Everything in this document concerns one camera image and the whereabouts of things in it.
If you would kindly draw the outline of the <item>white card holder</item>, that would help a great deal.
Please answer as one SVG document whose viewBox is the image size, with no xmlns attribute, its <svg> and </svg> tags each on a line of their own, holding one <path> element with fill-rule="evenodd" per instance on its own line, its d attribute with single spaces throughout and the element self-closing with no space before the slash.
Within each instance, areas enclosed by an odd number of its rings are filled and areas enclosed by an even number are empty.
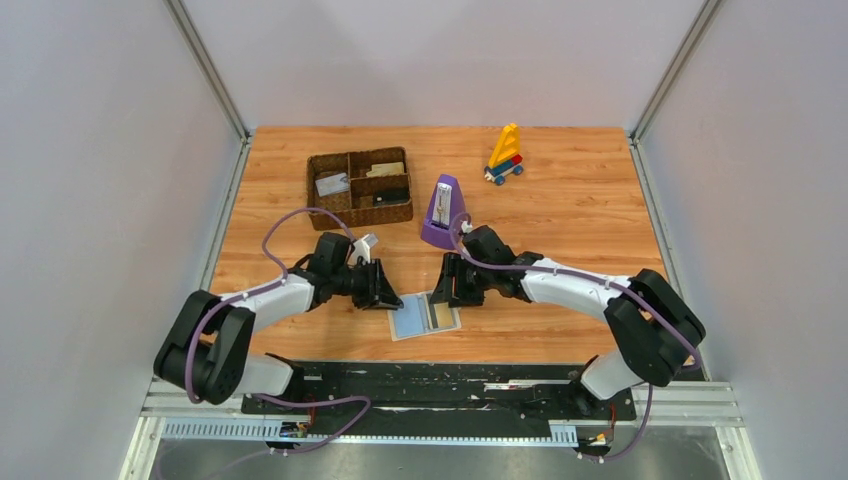
<svg viewBox="0 0 848 480">
<path fill-rule="evenodd" d="M 391 339 L 401 341 L 420 336 L 445 333 L 461 328 L 459 310 L 451 308 L 456 312 L 458 326 L 455 329 L 433 331 L 429 327 L 428 313 L 430 296 L 432 291 L 416 294 L 402 295 L 403 307 L 399 310 L 389 311 L 389 328 Z"/>
</svg>

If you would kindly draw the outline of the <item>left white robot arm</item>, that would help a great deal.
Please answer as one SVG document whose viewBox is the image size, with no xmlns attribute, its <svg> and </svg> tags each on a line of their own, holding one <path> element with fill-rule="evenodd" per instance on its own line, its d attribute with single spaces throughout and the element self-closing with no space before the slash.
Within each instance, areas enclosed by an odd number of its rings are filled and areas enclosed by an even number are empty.
<svg viewBox="0 0 848 480">
<path fill-rule="evenodd" d="M 375 242 L 372 235 L 352 240 L 325 232 L 312 253 L 274 280 L 226 295 L 191 293 L 154 360 L 155 376 L 194 403 L 219 405 L 241 394 L 302 400 L 303 369 L 276 354 L 251 353 L 252 337 L 335 296 L 360 310 L 402 308 L 381 261 L 370 255 Z"/>
</svg>

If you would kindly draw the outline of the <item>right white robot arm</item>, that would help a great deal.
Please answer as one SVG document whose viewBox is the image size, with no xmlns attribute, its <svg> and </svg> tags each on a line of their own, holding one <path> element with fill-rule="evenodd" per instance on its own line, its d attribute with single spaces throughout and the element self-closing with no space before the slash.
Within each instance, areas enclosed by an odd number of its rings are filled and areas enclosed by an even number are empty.
<svg viewBox="0 0 848 480">
<path fill-rule="evenodd" d="M 608 326 L 615 349 L 590 359 L 569 383 L 572 402 L 583 409 L 642 383 L 664 387 L 688 360 L 701 359 L 703 323 L 654 270 L 602 275 L 535 252 L 516 254 L 487 225 L 461 224 L 449 238 L 455 250 L 443 257 L 432 303 L 476 307 L 492 290 L 526 303 L 561 306 Z"/>
</svg>

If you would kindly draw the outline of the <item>grey card in basket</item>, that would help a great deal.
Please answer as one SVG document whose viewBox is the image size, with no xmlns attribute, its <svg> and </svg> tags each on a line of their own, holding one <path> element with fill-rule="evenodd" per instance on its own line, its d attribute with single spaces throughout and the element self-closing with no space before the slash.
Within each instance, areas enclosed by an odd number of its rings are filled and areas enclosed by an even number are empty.
<svg viewBox="0 0 848 480">
<path fill-rule="evenodd" d="M 350 190 L 350 180 L 346 173 L 334 173 L 317 178 L 314 185 L 319 197 L 327 197 Z"/>
</svg>

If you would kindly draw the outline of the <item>beige card in basket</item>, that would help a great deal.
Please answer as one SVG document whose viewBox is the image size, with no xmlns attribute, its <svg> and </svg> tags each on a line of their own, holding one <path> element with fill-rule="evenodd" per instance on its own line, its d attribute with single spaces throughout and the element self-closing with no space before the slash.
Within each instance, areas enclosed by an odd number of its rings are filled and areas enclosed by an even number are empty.
<svg viewBox="0 0 848 480">
<path fill-rule="evenodd" d="M 405 168 L 405 165 L 402 161 L 374 164 L 373 166 L 375 166 L 376 169 L 380 169 L 380 168 L 391 169 L 393 171 L 393 173 L 391 175 L 403 175 L 403 174 L 406 173 L 406 168 Z"/>
</svg>

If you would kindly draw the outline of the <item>purple metronome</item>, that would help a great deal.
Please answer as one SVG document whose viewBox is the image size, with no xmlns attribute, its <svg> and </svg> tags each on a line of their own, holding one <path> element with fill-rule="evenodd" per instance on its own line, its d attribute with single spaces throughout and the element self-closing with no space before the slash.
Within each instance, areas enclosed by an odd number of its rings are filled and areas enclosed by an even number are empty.
<svg viewBox="0 0 848 480">
<path fill-rule="evenodd" d="M 457 215 L 466 211 L 458 179 L 452 175 L 441 174 L 422 223 L 421 240 L 442 250 L 452 250 L 450 223 Z"/>
</svg>

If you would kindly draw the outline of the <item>brown wicker divided basket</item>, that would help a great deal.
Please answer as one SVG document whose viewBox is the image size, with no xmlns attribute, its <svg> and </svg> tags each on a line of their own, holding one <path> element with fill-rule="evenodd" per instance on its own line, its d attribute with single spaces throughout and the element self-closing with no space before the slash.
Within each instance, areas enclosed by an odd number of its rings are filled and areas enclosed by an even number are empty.
<svg viewBox="0 0 848 480">
<path fill-rule="evenodd" d="M 400 161 L 406 168 L 406 173 L 403 175 L 366 177 L 366 173 L 374 164 Z M 348 175 L 350 190 L 319 197 L 314 181 L 334 173 Z M 306 162 L 307 205 L 334 214 L 349 227 L 403 223 L 412 220 L 414 205 L 411 186 L 406 150 L 400 146 L 314 155 Z M 410 201 L 403 205 L 374 207 L 373 194 L 389 188 L 408 188 Z"/>
</svg>

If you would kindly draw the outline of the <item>colourful toy block car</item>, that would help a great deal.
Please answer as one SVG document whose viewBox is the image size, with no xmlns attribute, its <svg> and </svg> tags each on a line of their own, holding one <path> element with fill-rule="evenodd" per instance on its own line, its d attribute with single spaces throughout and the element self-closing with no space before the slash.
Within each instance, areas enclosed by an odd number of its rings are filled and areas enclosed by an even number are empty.
<svg viewBox="0 0 848 480">
<path fill-rule="evenodd" d="M 515 123 L 503 127 L 492 154 L 483 169 L 484 179 L 501 186 L 509 175 L 524 171 L 520 153 L 520 128 Z"/>
</svg>

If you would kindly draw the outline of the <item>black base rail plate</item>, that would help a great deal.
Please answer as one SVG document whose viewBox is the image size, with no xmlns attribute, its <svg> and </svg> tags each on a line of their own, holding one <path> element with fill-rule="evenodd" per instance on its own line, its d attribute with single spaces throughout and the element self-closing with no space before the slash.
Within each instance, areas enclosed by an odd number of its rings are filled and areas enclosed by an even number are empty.
<svg viewBox="0 0 848 480">
<path fill-rule="evenodd" d="M 299 362 L 298 401 L 371 399 L 350 434 L 542 436 L 581 420 L 567 383 L 575 364 Z"/>
</svg>

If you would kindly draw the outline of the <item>left aluminium frame post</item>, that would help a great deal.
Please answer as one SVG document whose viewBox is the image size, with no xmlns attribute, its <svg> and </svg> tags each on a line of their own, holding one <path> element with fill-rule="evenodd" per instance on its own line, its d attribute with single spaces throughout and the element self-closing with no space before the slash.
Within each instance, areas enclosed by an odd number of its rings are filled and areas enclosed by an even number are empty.
<svg viewBox="0 0 848 480">
<path fill-rule="evenodd" d="M 230 95 L 185 2 L 181 0 L 164 0 L 163 3 L 211 89 L 225 119 L 240 142 L 246 144 L 251 138 L 251 130 L 247 127 Z"/>
</svg>

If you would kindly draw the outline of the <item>aluminium frame post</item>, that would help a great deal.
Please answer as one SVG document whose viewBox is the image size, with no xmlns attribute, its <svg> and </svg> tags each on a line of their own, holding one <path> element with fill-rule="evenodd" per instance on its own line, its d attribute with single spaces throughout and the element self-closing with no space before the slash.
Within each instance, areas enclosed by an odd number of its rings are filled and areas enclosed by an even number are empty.
<svg viewBox="0 0 848 480">
<path fill-rule="evenodd" d="M 635 127 L 630 132 L 630 140 L 634 145 L 640 143 L 646 137 L 667 96 L 723 4 L 723 0 L 705 0 L 701 3 L 694 20 L 683 36 Z"/>
<path fill-rule="evenodd" d="M 164 0 L 163 3 L 211 89 L 225 119 L 240 142 L 246 144 L 251 138 L 251 130 L 247 127 L 230 95 L 185 2 L 181 0 Z"/>
</svg>

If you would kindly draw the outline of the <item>right aluminium frame post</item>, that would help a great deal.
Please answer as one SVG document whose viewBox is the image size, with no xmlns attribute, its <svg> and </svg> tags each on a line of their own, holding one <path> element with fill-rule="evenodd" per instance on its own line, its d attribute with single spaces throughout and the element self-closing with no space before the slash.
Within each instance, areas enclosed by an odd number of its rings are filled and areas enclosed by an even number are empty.
<svg viewBox="0 0 848 480">
<path fill-rule="evenodd" d="M 640 143 L 646 137 L 667 96 L 723 4 L 723 0 L 705 0 L 701 3 L 694 20 L 683 36 L 635 127 L 630 132 L 630 140 L 634 145 Z"/>
</svg>

